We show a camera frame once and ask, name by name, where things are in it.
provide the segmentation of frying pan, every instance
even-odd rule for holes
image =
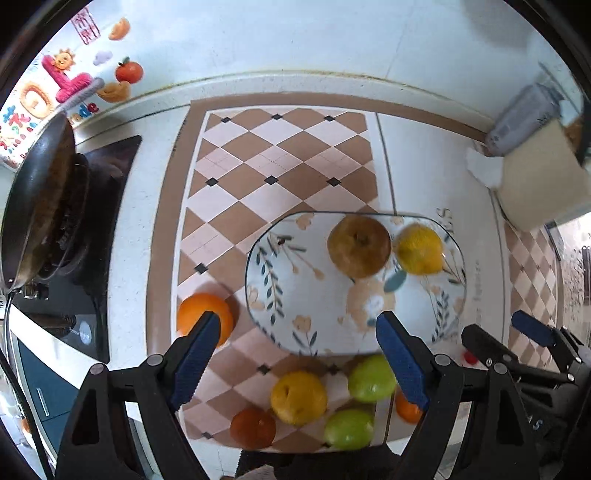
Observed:
[[[60,112],[18,170],[0,232],[0,281],[6,295],[31,281],[43,266],[75,152],[72,126]]]

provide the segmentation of cabinet handle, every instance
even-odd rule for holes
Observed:
[[[45,403],[45,398],[43,397],[43,392],[39,387],[37,387],[37,395],[39,395],[39,400],[41,400],[41,406],[43,407],[43,412],[45,416],[49,416],[49,410],[47,410],[47,404]]]

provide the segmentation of white plate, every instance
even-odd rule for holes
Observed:
[[[379,351],[375,319],[392,310],[411,335],[434,346],[457,336],[466,300],[464,260],[437,222],[409,215],[364,214],[392,238],[421,223],[444,244],[444,271],[407,274],[390,255],[373,277],[353,282],[332,263],[326,240],[344,213],[294,213],[267,230],[246,262],[246,303],[255,324],[280,348],[300,355]]]

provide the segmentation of kitchen cabinet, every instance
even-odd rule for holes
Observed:
[[[67,412],[41,422],[43,430],[45,430],[45,434],[47,435],[51,446],[56,452],[60,450],[61,437],[64,434],[64,430],[66,429],[66,423],[68,421],[69,415],[70,412]]]
[[[68,413],[74,405],[78,389],[33,355],[20,340],[18,349],[22,370],[39,419],[46,421]]]

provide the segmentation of stove burner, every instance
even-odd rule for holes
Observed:
[[[68,263],[75,252],[73,245],[77,243],[77,233],[86,208],[86,200],[90,186],[90,170],[86,157],[76,154],[76,162],[70,175],[61,206],[61,220],[56,222],[52,247],[47,261],[38,273],[41,280],[48,280]]]

